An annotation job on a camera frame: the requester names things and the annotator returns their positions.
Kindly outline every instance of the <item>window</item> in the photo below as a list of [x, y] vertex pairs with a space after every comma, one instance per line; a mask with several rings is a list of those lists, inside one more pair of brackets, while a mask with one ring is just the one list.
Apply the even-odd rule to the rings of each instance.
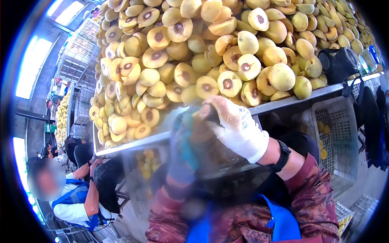
[[55, 10], [57, 10], [58, 6], [63, 2], [63, 0], [56, 0], [47, 11], [48, 16], [52, 16]]
[[29, 99], [39, 69], [50, 51], [52, 42], [34, 36], [25, 51], [21, 63], [16, 96]]
[[65, 9], [55, 20], [58, 24], [67, 26], [73, 17], [84, 7], [84, 4], [75, 1]]
[[32, 210], [36, 213], [38, 219], [45, 224], [42, 215], [38, 209], [38, 205], [35, 202], [34, 196], [31, 194], [27, 185], [27, 166], [26, 166], [26, 149], [25, 149], [25, 140], [23, 138], [13, 137], [12, 142], [14, 144], [14, 154], [16, 165], [18, 167], [19, 178], [22, 186], [26, 192], [26, 198], [31, 204]]

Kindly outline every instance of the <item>gray wall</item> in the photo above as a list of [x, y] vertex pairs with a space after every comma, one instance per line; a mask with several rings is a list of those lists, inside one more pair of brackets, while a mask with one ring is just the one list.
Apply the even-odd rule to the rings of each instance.
[[[70, 29], [74, 30], [83, 21], [82, 17], [84, 16], [85, 11], [90, 11], [97, 6], [97, 3], [89, 3], [86, 0], [78, 1], [86, 7], [68, 25]], [[74, 0], [64, 0], [50, 18], [55, 20], [73, 2]], [[36, 27], [35, 35], [37, 35], [38, 38], [44, 38], [52, 42], [53, 46], [42, 66], [35, 88], [30, 96], [30, 100], [19, 97], [15, 98], [17, 108], [28, 110], [37, 114], [46, 114], [46, 96], [50, 90], [51, 79], [54, 77], [56, 71], [55, 64], [58, 59], [58, 53], [68, 37], [68, 33], [63, 32], [50, 24], [50, 21], [52, 20], [46, 18]], [[33, 119], [28, 119], [27, 121], [27, 119], [23, 117], [15, 117], [14, 136], [24, 138], [26, 140], [27, 158], [36, 156], [37, 152], [40, 152], [44, 146], [44, 126], [44, 121]]]

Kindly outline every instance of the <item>white work glove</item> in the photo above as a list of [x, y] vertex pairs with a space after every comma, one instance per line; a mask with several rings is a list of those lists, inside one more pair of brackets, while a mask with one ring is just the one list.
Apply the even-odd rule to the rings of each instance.
[[220, 125], [207, 122], [216, 137], [251, 164], [258, 162], [269, 145], [269, 134], [258, 128], [249, 110], [216, 95], [208, 97], [203, 102], [206, 103], [213, 106], [219, 116]]

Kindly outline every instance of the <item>blue mesh vest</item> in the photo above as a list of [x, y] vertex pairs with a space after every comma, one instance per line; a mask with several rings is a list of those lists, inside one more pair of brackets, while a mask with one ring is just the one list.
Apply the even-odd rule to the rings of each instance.
[[[53, 201], [51, 208], [54, 210], [54, 207], [57, 204], [76, 204], [76, 203], [85, 203], [86, 195], [88, 194], [89, 184], [81, 181], [81, 180], [74, 180], [74, 179], [66, 179], [66, 184], [74, 184], [77, 185], [77, 187], [70, 192], [64, 194], [57, 200]], [[89, 217], [89, 221], [85, 221], [86, 224], [89, 227], [85, 227], [79, 224], [72, 224], [74, 226], [78, 227], [84, 227], [90, 231], [93, 231], [96, 226], [103, 225], [107, 223], [107, 219], [101, 215], [100, 209], [99, 212], [95, 215], [92, 215]]]

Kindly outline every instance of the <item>blue vest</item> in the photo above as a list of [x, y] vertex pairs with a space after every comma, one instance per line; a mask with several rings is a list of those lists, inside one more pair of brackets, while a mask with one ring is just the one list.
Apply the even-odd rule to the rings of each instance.
[[[51, 208], [54, 210], [54, 207], [57, 204], [76, 204], [76, 203], [85, 203], [86, 195], [88, 194], [89, 184], [81, 181], [81, 180], [74, 180], [74, 179], [66, 179], [66, 184], [74, 184], [77, 185], [77, 187], [70, 192], [64, 194], [57, 200], [55, 200]], [[107, 223], [107, 219], [103, 217], [100, 213], [100, 209], [97, 214], [92, 215], [89, 217], [89, 221], [85, 221], [86, 224], [89, 227], [85, 227], [79, 224], [73, 224], [69, 223], [74, 226], [84, 227], [90, 231], [93, 231], [96, 226], [103, 225]]]
[[[272, 241], [297, 240], [301, 239], [300, 228], [293, 214], [270, 201], [264, 195], [258, 194], [256, 199], [263, 198], [270, 208], [272, 218], [267, 223], [267, 227], [274, 227]], [[186, 243], [209, 243], [211, 204], [207, 206], [204, 216], [191, 227]]]

